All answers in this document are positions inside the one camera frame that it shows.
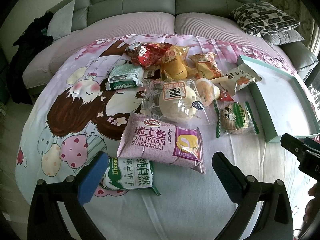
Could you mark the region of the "person's right hand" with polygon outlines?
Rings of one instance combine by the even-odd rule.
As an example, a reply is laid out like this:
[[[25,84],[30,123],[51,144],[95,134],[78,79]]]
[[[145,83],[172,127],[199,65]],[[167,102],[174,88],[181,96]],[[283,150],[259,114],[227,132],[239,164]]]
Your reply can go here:
[[[312,221],[316,213],[319,211],[319,198],[316,197],[316,193],[317,193],[317,184],[313,185],[313,187],[310,188],[308,191],[308,195],[312,196],[313,198],[307,203],[305,207],[303,223]]]

